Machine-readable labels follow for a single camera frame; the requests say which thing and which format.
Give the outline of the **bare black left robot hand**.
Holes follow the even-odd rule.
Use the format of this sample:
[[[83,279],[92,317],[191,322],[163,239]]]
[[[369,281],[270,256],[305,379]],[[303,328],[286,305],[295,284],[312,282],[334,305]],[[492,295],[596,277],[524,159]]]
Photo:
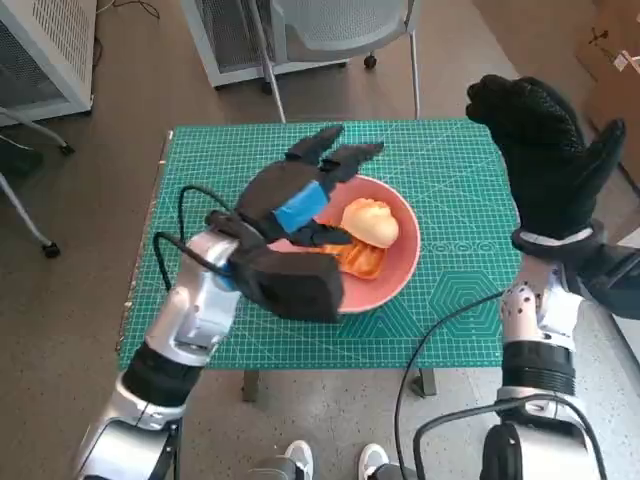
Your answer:
[[[347,245],[351,236],[315,217],[337,185],[384,149],[382,143],[347,144],[333,151],[344,127],[332,125],[299,140],[284,158],[262,169],[240,195],[235,212],[270,244],[286,239],[302,247]]]

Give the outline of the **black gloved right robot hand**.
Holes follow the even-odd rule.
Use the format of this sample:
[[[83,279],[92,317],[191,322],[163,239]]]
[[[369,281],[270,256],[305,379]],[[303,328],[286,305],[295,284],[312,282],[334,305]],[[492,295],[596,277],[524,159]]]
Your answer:
[[[485,75],[467,96],[467,117],[489,129],[504,158],[521,228],[558,241],[589,228],[619,163],[624,121],[610,121],[587,143],[570,103],[534,77]]]

